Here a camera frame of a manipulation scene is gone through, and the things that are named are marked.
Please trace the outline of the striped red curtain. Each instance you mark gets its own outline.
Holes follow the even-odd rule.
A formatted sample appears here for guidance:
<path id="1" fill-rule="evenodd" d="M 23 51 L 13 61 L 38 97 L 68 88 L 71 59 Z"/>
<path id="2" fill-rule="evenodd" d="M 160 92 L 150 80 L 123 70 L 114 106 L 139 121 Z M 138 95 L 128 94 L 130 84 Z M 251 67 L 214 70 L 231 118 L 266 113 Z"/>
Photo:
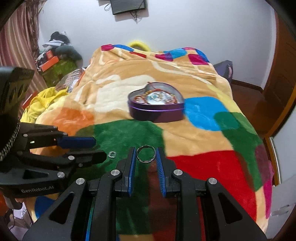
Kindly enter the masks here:
<path id="1" fill-rule="evenodd" d="M 45 1 L 24 1 L 1 29 L 1 66 L 34 70 L 27 94 L 47 88 L 38 73 L 35 60 L 39 56 L 39 13 Z"/>

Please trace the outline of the purple heart-shaped tin box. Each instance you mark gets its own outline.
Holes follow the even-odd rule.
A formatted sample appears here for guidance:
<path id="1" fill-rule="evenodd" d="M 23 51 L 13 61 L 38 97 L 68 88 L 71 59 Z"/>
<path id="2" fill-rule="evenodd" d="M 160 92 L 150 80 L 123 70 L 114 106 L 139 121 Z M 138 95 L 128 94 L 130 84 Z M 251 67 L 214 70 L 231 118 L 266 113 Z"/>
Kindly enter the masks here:
<path id="1" fill-rule="evenodd" d="M 173 86 L 151 82 L 128 95 L 128 108 L 135 120 L 169 123 L 184 118 L 185 101 Z"/>

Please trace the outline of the grey purple bag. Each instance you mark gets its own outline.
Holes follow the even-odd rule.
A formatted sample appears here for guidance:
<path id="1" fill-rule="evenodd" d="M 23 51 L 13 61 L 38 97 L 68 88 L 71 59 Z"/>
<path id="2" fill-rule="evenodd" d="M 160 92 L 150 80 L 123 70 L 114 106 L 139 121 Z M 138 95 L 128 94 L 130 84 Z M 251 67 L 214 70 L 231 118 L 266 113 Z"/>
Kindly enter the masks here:
<path id="1" fill-rule="evenodd" d="M 230 84 L 233 78 L 233 62 L 230 60 L 225 60 L 220 63 L 213 65 L 216 72 L 224 77 Z"/>

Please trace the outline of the yellow cloth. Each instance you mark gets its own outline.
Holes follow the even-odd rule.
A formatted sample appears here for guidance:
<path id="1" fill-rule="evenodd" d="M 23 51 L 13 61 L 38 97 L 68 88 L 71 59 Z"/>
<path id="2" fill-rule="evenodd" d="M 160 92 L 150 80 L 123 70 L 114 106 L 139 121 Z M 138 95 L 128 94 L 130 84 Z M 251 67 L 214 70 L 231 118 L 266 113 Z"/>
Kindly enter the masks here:
<path id="1" fill-rule="evenodd" d="M 25 108 L 21 117 L 23 123 L 35 123 L 37 118 L 44 113 L 53 103 L 68 94 L 68 87 L 57 90 L 50 87 L 38 93 Z"/>

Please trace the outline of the white wardrobe with hearts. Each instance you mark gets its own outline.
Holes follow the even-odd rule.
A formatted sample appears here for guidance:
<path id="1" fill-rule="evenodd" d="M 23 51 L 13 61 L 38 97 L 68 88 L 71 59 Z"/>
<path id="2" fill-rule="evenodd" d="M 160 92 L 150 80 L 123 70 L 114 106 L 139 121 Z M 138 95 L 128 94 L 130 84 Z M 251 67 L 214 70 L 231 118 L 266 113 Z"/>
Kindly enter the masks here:
<path id="1" fill-rule="evenodd" d="M 272 187 L 272 205 L 266 236 L 269 240 L 294 240 L 284 237 L 295 230 L 295 110 L 278 133 L 271 138 L 279 184 Z"/>

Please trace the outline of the small wall monitor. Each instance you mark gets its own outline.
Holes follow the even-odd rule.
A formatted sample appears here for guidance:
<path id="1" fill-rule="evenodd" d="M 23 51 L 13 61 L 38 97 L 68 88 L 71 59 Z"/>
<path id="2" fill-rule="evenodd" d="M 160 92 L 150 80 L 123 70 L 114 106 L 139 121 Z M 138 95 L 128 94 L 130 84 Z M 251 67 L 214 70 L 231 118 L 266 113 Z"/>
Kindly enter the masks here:
<path id="1" fill-rule="evenodd" d="M 145 0 L 110 0 L 110 3 L 113 15 L 146 9 Z"/>

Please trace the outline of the yellow curved pillow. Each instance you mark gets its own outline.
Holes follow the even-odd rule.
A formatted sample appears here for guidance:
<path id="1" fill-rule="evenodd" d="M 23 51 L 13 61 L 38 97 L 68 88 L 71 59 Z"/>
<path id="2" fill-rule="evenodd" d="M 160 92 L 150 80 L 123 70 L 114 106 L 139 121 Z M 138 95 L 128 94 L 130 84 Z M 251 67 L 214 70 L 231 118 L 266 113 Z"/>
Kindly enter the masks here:
<path id="1" fill-rule="evenodd" d="M 131 48 L 141 50 L 141 51 L 146 51 L 146 52 L 151 51 L 150 47 L 147 44 L 145 44 L 142 41 L 138 41 L 138 40 L 128 43 L 128 46 Z"/>

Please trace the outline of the green box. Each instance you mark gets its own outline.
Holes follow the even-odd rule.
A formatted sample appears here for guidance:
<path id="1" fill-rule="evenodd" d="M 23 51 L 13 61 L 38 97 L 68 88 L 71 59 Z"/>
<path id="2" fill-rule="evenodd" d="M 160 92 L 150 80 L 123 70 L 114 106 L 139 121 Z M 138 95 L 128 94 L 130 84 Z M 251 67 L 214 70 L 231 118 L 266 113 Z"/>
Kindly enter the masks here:
<path id="1" fill-rule="evenodd" d="M 45 72 L 42 76 L 47 87 L 56 86 L 56 84 L 67 74 L 77 69 L 77 65 L 70 59 L 62 59 Z"/>

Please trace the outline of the striped patterned cloth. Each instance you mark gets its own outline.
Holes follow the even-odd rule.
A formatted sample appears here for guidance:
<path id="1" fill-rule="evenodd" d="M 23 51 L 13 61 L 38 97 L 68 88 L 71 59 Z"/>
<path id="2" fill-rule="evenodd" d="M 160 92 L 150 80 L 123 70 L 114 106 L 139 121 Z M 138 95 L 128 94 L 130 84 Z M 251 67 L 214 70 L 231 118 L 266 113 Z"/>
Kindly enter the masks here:
<path id="1" fill-rule="evenodd" d="M 72 92 L 74 86 L 79 82 L 85 72 L 85 68 L 78 68 L 65 75 L 55 86 L 57 91 L 66 89 L 68 93 Z"/>

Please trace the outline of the orange box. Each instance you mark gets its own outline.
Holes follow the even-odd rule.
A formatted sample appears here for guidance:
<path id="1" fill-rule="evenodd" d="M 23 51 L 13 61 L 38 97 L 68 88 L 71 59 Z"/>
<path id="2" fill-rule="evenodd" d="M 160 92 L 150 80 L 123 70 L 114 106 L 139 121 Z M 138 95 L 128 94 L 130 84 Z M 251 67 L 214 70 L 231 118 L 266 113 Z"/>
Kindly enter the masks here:
<path id="1" fill-rule="evenodd" d="M 57 56 L 54 56 L 53 58 L 51 58 L 50 60 L 48 60 L 47 62 L 42 64 L 40 66 L 40 69 L 42 72 L 45 72 L 46 70 L 48 70 L 50 67 L 52 67 L 53 65 L 55 65 L 58 62 L 59 62 L 59 58 Z"/>

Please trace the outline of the pile of dark clothes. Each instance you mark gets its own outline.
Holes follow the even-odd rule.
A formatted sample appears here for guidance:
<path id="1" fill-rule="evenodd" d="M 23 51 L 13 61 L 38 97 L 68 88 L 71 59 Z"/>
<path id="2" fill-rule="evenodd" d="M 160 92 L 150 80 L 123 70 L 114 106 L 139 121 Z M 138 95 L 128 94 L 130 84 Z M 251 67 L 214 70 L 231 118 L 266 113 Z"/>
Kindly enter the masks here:
<path id="1" fill-rule="evenodd" d="M 50 39 L 43 45 L 44 50 L 51 50 L 54 56 L 59 59 L 70 59 L 75 62 L 77 67 L 83 66 L 83 58 L 79 52 L 72 46 L 65 33 L 53 32 Z"/>

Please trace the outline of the colourful patchwork fleece blanket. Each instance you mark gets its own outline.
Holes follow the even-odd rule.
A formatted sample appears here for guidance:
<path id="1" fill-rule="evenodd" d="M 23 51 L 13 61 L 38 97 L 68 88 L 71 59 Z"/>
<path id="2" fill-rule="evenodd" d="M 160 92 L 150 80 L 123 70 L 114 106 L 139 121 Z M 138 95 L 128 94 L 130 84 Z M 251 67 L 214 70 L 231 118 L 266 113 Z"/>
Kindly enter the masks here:
<path id="1" fill-rule="evenodd" d="M 130 115 L 128 95 L 151 82 L 180 92 L 185 101 L 182 120 L 153 123 Z M 196 48 L 146 52 L 103 45 L 72 92 L 35 123 L 57 126 L 71 136 L 93 136 L 96 147 L 107 153 L 105 162 L 78 170 L 75 178 L 101 177 L 130 147 L 141 148 L 145 160 L 161 147 L 193 178 L 217 179 L 261 230 L 267 230 L 273 169 L 263 141 L 234 101 L 229 82 Z"/>

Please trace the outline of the brown wooden door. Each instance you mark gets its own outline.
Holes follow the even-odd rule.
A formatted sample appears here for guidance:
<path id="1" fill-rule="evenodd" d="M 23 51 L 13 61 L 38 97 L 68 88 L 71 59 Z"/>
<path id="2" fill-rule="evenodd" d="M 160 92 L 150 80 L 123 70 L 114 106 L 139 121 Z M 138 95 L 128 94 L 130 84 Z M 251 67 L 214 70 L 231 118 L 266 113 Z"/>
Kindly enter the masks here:
<path id="1" fill-rule="evenodd" d="M 273 63 L 263 89 L 263 104 L 256 110 L 255 128 L 261 137 L 277 133 L 295 107 L 295 38 L 284 20 L 275 15 Z"/>

